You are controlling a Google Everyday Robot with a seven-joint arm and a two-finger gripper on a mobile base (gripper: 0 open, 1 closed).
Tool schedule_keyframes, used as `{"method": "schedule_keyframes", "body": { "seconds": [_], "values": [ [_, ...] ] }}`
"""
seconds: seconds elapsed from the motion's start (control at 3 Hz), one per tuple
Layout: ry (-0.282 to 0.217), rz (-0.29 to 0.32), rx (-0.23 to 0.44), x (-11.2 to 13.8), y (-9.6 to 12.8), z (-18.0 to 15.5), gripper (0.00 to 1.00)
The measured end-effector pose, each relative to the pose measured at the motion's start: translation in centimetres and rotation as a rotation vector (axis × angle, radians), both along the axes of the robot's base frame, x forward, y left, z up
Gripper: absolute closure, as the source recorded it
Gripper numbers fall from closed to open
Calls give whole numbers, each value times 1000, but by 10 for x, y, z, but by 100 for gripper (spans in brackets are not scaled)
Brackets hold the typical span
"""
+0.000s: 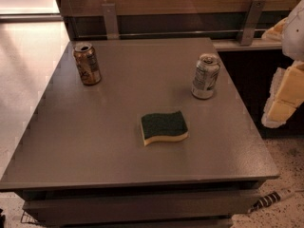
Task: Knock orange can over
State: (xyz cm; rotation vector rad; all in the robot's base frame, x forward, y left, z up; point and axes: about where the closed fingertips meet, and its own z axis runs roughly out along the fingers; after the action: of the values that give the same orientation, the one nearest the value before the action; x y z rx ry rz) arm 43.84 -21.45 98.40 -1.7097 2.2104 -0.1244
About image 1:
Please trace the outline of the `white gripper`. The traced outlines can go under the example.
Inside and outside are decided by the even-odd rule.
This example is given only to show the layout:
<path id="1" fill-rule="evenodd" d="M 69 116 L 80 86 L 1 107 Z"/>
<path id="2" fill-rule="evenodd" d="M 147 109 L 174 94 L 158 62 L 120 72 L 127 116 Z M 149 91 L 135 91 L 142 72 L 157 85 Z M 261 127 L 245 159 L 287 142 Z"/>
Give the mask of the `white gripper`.
<path id="1" fill-rule="evenodd" d="M 281 41 L 285 56 L 294 60 L 286 69 L 279 67 L 270 87 L 270 97 L 263 109 L 265 127 L 284 125 L 304 103 L 304 0 L 261 36 L 263 40 Z"/>

